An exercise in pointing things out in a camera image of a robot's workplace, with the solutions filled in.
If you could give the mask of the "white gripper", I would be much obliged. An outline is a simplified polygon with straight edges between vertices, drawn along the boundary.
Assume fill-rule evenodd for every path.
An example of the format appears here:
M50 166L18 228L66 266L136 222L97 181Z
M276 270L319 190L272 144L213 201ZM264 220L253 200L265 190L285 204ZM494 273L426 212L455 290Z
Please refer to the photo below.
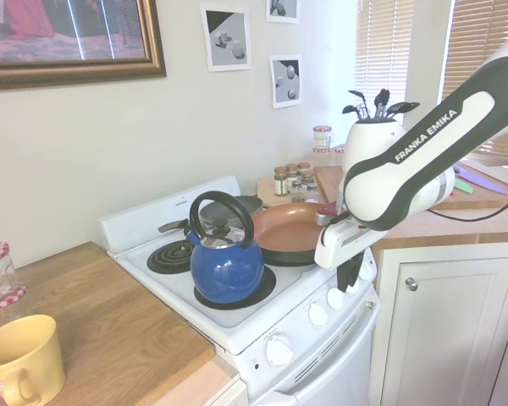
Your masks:
M363 262L362 252L383 237L383 232L350 220L328 225L319 235L314 261L325 269L337 267L337 287L345 293L349 284L356 284Z

